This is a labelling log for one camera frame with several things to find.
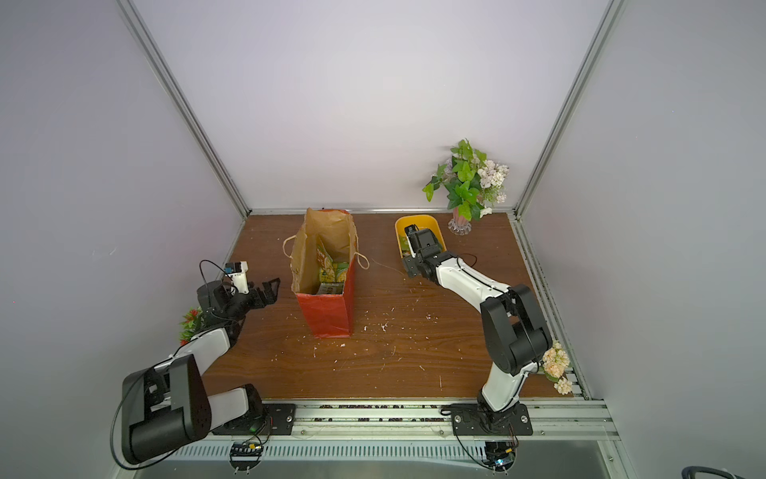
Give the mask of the yellow lemon condiment packet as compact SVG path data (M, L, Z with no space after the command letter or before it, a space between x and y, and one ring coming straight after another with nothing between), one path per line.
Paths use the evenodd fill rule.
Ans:
M318 277L321 283L333 283L334 261L329 255L321 237L316 238L316 261L318 265Z

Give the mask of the red paper bag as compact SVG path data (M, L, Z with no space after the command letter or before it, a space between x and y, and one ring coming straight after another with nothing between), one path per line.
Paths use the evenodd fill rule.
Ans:
M311 332L318 338L353 333L355 269L369 268L361 255L354 219L344 210L306 211L298 232L285 239L291 290Z

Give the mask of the green condiment packet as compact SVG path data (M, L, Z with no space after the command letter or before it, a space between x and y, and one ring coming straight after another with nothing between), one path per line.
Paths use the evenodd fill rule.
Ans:
M399 247L400 247L400 255L402 259L405 259L405 257L411 257L412 253L411 253L411 249L410 249L410 245L409 245L409 241L407 237L399 236L398 241L399 241Z
M347 263L347 261L336 261L333 264L333 271L333 283L345 283L349 271L349 263Z

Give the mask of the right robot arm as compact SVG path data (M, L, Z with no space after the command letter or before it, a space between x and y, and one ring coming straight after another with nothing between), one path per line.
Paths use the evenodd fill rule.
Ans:
M409 277L420 275L456 293L480 313L492 368L479 404L492 413L511 409L527 378L554 345L535 293L526 285L510 287L479 273L443 249L429 229L410 225L405 238L410 253L403 263Z

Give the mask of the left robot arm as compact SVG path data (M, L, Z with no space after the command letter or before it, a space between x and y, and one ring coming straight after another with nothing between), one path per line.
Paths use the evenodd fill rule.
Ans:
M247 314L278 299L279 279L244 285L204 283L197 289L203 329L169 358L124 379L109 439L120 468L151 467L212 432L258 435L269 427L253 385L211 394L203 384L203 374L237 343Z

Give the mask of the yellow plastic tray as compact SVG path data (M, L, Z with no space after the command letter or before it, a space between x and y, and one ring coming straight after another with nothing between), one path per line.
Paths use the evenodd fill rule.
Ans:
M430 215L410 215L399 218L395 222L395 232L398 240L399 236L406 237L405 228L415 225L419 230L429 229L435 235L443 251L446 251L446 243L440 230L437 220Z

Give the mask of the small red flower plant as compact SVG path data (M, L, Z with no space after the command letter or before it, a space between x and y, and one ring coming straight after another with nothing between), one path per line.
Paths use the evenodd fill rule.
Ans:
M193 307L183 316L181 322L181 345L189 343L201 330L203 325L203 311L200 307Z

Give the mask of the green plant in glass vase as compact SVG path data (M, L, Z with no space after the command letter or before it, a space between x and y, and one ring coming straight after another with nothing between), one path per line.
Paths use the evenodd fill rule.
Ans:
M473 223L492 215L507 201L505 184L510 167L491 160L468 139L450 148L450 158L440 164L422 192L428 202L444 189L452 219L448 229L456 236L471 233Z

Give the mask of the left controller board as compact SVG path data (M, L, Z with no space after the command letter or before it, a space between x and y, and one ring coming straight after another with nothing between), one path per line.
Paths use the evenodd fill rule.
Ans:
M229 465L233 473L251 473L251 470L261 464L265 447L257 442L236 442L229 449Z

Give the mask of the controller board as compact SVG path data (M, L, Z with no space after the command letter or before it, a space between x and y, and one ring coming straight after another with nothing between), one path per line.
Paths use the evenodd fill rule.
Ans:
M517 458L517 445L510 442L486 442L484 465L494 472L506 473Z
M236 442L229 449L229 465L233 473L251 473L251 470L261 464L265 447L257 442Z

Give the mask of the peach flower pot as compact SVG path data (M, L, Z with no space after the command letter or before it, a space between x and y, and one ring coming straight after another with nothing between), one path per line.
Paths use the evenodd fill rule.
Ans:
M546 378L552 381L554 389L560 395L573 393L573 383L567 377L567 370L571 365L569 354L560 341L555 341L542 358L542 368Z

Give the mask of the right controller board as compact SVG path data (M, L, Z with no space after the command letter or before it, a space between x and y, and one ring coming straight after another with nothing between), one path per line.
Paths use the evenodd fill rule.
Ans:
M517 445L510 442L486 442L484 465L494 472L506 473L517 458Z

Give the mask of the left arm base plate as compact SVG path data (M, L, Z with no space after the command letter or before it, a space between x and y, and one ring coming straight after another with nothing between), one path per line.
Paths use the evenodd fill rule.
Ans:
M214 435L276 435L292 433L296 414L294 403L265 403L259 411L249 411L213 430Z

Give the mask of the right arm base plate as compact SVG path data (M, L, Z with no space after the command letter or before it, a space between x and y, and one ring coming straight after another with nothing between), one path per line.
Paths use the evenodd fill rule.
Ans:
M458 436L532 436L531 415L523 403L506 411L496 412L478 403L455 403L445 406L440 413L450 418L452 429Z

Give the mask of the aluminium front rail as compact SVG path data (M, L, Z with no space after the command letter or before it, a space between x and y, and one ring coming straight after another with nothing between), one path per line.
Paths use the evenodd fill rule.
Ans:
M317 440L431 440L458 436L448 416L440 413L458 399L424 400L293 400L295 421L289 436L278 438ZM612 415L602 401L581 398L524 398L531 415L532 436L458 436L462 439L618 441Z

